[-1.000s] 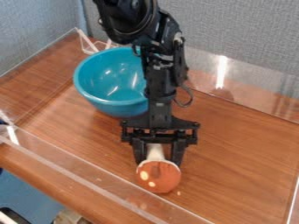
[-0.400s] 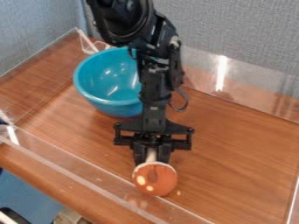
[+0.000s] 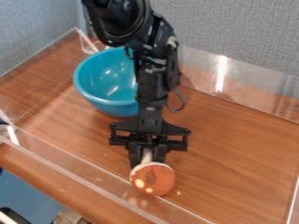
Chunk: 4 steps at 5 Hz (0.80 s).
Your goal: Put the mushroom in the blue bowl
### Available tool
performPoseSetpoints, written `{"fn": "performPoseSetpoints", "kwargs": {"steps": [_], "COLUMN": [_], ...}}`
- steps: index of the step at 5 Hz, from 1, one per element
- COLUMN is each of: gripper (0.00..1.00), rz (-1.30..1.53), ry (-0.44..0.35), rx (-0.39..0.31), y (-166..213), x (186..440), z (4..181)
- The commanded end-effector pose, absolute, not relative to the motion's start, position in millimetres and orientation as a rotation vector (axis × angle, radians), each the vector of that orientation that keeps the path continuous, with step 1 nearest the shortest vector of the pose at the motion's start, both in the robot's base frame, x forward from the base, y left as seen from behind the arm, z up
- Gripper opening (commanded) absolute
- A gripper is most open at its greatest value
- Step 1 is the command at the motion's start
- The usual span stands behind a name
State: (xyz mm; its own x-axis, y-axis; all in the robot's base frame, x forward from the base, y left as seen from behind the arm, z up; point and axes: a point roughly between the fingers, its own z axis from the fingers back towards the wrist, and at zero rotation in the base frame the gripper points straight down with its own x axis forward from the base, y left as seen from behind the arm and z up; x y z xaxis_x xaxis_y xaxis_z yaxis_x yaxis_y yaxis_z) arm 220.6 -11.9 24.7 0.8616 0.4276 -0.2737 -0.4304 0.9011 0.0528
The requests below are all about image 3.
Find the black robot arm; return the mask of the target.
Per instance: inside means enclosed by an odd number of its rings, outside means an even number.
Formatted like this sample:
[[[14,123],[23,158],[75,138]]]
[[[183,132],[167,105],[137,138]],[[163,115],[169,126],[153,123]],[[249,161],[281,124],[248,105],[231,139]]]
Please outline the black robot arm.
[[[82,0],[99,41],[122,46],[134,61],[139,105],[137,119],[110,125],[113,145],[129,150],[130,164],[138,166],[146,153],[162,163],[170,151],[186,151],[191,131],[163,119],[169,93],[181,84],[179,41],[174,28],[150,0]]]

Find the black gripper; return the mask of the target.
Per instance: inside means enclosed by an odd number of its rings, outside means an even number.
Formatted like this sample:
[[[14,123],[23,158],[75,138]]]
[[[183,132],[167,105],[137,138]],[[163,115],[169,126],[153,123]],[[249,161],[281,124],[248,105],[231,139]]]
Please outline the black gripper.
[[[138,127],[138,120],[113,122],[110,124],[110,144],[129,149],[131,168],[135,168],[143,158],[142,147],[154,148],[154,161],[163,163],[169,151],[187,151],[191,130],[162,122],[162,128],[147,131]]]

